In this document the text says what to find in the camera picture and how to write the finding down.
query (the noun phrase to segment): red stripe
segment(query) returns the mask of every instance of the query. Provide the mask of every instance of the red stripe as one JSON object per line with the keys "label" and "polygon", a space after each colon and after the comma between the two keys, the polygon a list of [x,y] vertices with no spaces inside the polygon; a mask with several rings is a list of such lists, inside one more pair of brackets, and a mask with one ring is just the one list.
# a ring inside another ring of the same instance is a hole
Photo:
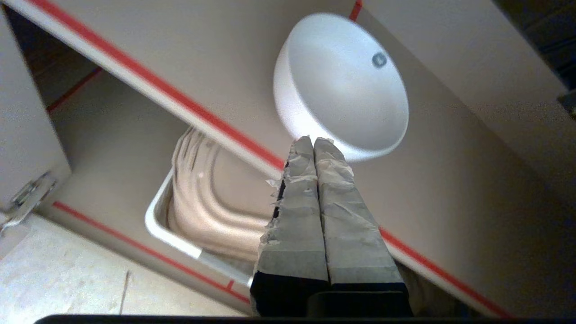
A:
{"label": "red stripe", "polygon": [[70,207],[70,206],[68,206],[62,202],[56,201],[56,202],[54,202],[53,206],[60,209],[61,211],[65,212],[65,213],[71,215],[71,216],[74,216],[75,218],[77,218],[77,219],[79,219],[79,220],[81,220],[81,221],[83,221],[89,225],[92,225],[92,226],[98,228],[99,230],[101,230],[105,233],[108,233],[108,234],[114,236],[115,238],[117,238],[117,239],[119,239],[125,243],[128,243],[129,245],[139,249],[140,251],[147,253],[147,254],[151,255],[152,257],[155,257],[155,258],[159,259],[160,261],[163,261],[163,262],[173,266],[174,268],[176,268],[176,269],[178,269],[184,273],[189,274],[192,277],[195,277],[197,279],[204,281],[205,283],[207,283],[208,285],[211,285],[212,287],[214,287],[216,289],[219,289],[221,291],[224,291],[224,292],[234,296],[235,298],[241,300],[242,302],[244,302],[246,304],[250,303],[250,300],[246,296],[241,295],[241,294],[231,290],[229,287],[224,286],[224,285],[216,282],[215,280],[210,279],[210,278],[204,276],[203,274],[200,274],[200,273],[186,267],[185,265],[183,265],[180,262],[172,260],[172,259],[160,254],[159,252],[152,250],[151,248],[145,246],[144,244],[142,244],[140,242],[132,240],[128,236],[126,236],[126,235],[116,231],[115,229],[112,229],[112,228],[110,228],[110,227],[108,227],[108,226],[106,226],[106,225],[78,212],[77,210],[73,209],[72,207]]}
{"label": "red stripe", "polygon": [[360,10],[362,9],[362,0],[356,0],[354,3],[354,7],[352,8],[352,12],[350,13],[350,20],[356,21],[358,19],[358,14],[360,14]]}
{"label": "red stripe", "polygon": [[454,276],[452,276],[451,274],[449,274],[445,270],[441,269],[439,266],[432,263],[432,261],[426,259],[422,254],[414,251],[413,249],[408,247],[406,244],[402,243],[399,239],[394,237],[392,234],[390,234],[390,232],[386,231],[382,227],[380,227],[380,234],[382,235],[382,237],[384,238],[384,240],[386,241],[387,244],[396,247],[398,250],[402,251],[403,253],[405,253],[406,255],[411,257],[412,259],[414,259],[416,262],[418,262],[422,266],[428,268],[428,270],[433,272],[436,276],[449,282],[450,284],[452,284],[453,286],[458,288],[460,291],[466,293],[468,296],[475,299],[478,303],[484,305],[487,309],[492,311],[494,314],[497,314],[498,316],[500,316],[502,318],[511,318],[511,315],[508,314],[505,310],[503,310],[499,306],[495,305],[494,303],[492,303],[491,301],[486,299],[484,296],[482,296],[479,293],[472,290],[472,288],[467,286],[462,281],[456,279]]}
{"label": "red stripe", "polygon": [[204,122],[212,125],[222,133],[226,134],[228,137],[234,139],[240,145],[242,145],[246,150],[252,152],[256,156],[260,157],[262,160],[266,161],[268,164],[274,166],[278,170],[282,170],[284,167],[284,160],[275,156],[267,149],[258,145],[250,138],[245,136],[243,133],[239,132],[232,126],[228,125],[219,117],[215,116],[204,107],[200,106],[198,103],[194,102],[192,99],[188,98],[186,95],[178,91],[176,88],[168,84],[166,81],[152,73],[150,70],[145,68],[140,63],[136,62],[134,59],[130,58],[126,53],[120,51],[114,45],[98,36],[88,27],[84,26],[81,22],[68,15],[64,10],[57,7],[53,3],[47,0],[27,0],[28,2],[34,4],[38,9],[44,13],[52,16],[59,23],[71,29],[82,37],[85,41],[90,43],[93,47],[98,48],[100,51],[106,53],[108,56],[114,58],[116,62],[126,69],[129,69],[132,73],[136,74],[138,77],[143,78],[152,86],[156,87],[159,91],[163,92],[165,95],[170,97],[172,100],[180,103],[189,112],[195,114]]}
{"label": "red stripe", "polygon": [[58,98],[55,102],[53,102],[48,108],[46,109],[48,113],[52,113],[56,108],[60,107],[60,105],[68,100],[70,96],[76,93],[76,91],[80,90],[88,81],[92,80],[95,76],[97,76],[100,72],[102,72],[101,67],[95,68],[92,72],[90,72],[87,76],[85,76],[80,82],[76,83],[70,90],[68,90],[62,97]]}
{"label": "red stripe", "polygon": [[[184,94],[179,92],[176,88],[169,85],[166,81],[160,79],[158,76],[154,75],[150,70],[148,70],[147,68],[145,68],[144,66],[142,66],[141,64],[139,64],[138,62],[133,60],[132,58],[130,58],[127,54],[125,54],[124,52],[117,49],[114,45],[107,42],[102,37],[98,36],[96,33],[91,31],[88,27],[84,26],[81,22],[72,18],[72,16],[68,15],[66,12],[64,12],[62,9],[60,9],[56,5],[52,4],[48,0],[27,0],[27,1],[34,4],[38,9],[40,9],[44,13],[52,16],[52,18],[59,21],[62,25],[66,26],[68,29],[74,31],[76,34],[78,34],[80,37],[84,38],[84,40],[86,40],[88,43],[90,43],[93,47],[98,48],[100,51],[106,53],[108,56],[115,59],[118,64],[121,64],[126,69],[131,70],[132,73],[138,75],[140,78],[143,78],[148,83],[150,83],[152,86],[156,87],[159,91],[163,92],[164,94],[166,94],[167,96],[172,98],[174,101],[183,105],[191,113],[197,115],[199,118],[203,119],[205,122],[209,123],[210,125],[214,126],[217,129],[219,129],[221,132],[228,135],[230,138],[236,140],[245,149],[247,149],[250,152],[252,152],[253,154],[259,156],[262,160],[266,161],[267,163],[269,163],[273,167],[277,168],[278,170],[283,169],[284,161],[282,159],[274,156],[272,153],[270,153],[269,151],[262,148],[261,146],[259,146],[258,144],[256,144],[252,140],[250,140],[248,137],[246,137],[245,135],[240,133],[238,130],[232,128],[230,125],[225,123],[222,119],[213,115],[212,113],[207,111],[205,108],[201,107],[199,104],[195,103],[193,100],[186,97]],[[358,14],[359,14],[361,9],[362,9],[362,0],[357,0],[354,4],[354,8],[352,9],[352,12],[350,14],[350,19],[355,21],[358,18]],[[66,206],[60,202],[56,202],[54,205],[57,208],[60,208],[66,212],[69,212],[73,216],[76,216],[77,218],[85,221],[86,223],[94,225],[95,227],[97,227],[97,228],[99,228],[105,232],[108,232],[111,235],[116,236],[117,238],[119,238],[119,239],[121,239],[121,240],[123,240],[129,244],[132,244],[132,245],[140,248],[141,250],[146,251],[147,253],[155,256],[156,258],[163,260],[164,262],[171,264],[174,267],[176,267],[176,268],[178,268],[184,272],[189,273],[192,276],[199,277],[199,278],[205,278],[206,282],[211,282],[211,284],[215,285],[215,287],[218,289],[227,291],[226,287],[224,287],[223,285],[220,285],[217,282],[215,282],[209,278],[206,278],[206,277],[202,276],[201,274],[194,272],[193,270],[185,267],[184,265],[182,265],[180,263],[177,263],[174,260],[171,260],[171,259],[153,251],[153,250],[150,250],[146,246],[144,246],[144,245],[142,245],[136,241],[133,241],[130,238],[122,235],[121,233],[116,232],[113,229],[108,228],[108,227],[92,220],[91,218],[88,218],[88,217],[76,212],[72,208],[69,208],[68,206]],[[439,277],[443,278],[444,280],[451,283],[452,285],[454,285],[455,287],[457,287],[458,289],[460,289],[461,291],[463,291],[464,293],[466,293],[470,297],[474,298],[475,300],[477,300],[482,305],[486,306],[488,309],[490,309],[495,314],[498,314],[502,317],[510,317],[510,315],[508,313],[506,313],[503,309],[494,305],[489,300],[487,300],[485,297],[483,297],[482,295],[473,291],[470,287],[466,286],[464,283],[460,282],[458,279],[454,278],[453,276],[448,274],[446,271],[442,270],[437,265],[430,262],[424,256],[420,255],[416,251],[414,251],[411,248],[409,248],[408,246],[406,246],[404,243],[402,243],[401,241],[396,239],[394,236],[392,236],[390,233],[388,233],[384,229],[381,228],[380,232],[382,234],[382,237],[384,237],[384,239],[389,244],[392,244],[393,246],[398,248],[400,251],[407,254],[408,256],[410,256],[411,258],[413,258],[414,260],[419,262],[421,265],[425,266],[430,271],[432,271],[433,273],[438,275]],[[230,294],[232,294],[234,296],[237,296],[237,298],[239,298],[245,302],[248,302],[248,299],[243,295],[237,294],[237,293],[232,292],[232,291],[227,291],[227,292],[229,292]]]}

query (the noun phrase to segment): round white basin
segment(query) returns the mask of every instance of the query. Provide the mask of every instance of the round white basin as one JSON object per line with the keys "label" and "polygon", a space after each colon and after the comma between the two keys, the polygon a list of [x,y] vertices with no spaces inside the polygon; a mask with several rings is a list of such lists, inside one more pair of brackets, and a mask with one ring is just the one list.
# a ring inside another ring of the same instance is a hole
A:
{"label": "round white basin", "polygon": [[274,99],[294,138],[332,138],[348,161],[385,155],[408,128],[408,99],[384,48],[335,14],[303,18],[274,70]]}

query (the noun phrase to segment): cabinet door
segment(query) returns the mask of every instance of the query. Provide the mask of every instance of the cabinet door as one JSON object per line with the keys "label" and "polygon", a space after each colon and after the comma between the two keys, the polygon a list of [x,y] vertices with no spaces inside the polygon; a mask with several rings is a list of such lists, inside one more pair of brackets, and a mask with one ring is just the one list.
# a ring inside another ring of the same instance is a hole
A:
{"label": "cabinet door", "polygon": [[22,217],[70,166],[0,9],[0,216]]}

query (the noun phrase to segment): floor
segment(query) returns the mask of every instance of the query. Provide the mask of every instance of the floor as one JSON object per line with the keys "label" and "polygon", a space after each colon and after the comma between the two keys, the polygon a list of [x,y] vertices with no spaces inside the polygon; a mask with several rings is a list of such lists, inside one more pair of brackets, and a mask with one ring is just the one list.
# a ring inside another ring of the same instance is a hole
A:
{"label": "floor", "polygon": [[0,242],[5,324],[52,314],[245,316],[36,215]]}

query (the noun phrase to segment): metal hinge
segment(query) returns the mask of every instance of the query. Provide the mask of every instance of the metal hinge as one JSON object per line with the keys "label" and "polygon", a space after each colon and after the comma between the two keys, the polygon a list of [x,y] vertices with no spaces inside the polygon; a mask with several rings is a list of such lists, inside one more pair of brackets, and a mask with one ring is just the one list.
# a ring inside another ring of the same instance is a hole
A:
{"label": "metal hinge", "polygon": [[38,179],[28,182],[14,197],[10,200],[10,208],[6,211],[0,210],[8,220],[0,225],[0,235],[9,227],[16,226],[22,222],[34,208],[48,196],[56,187],[58,181],[50,174],[50,171],[44,173]]}

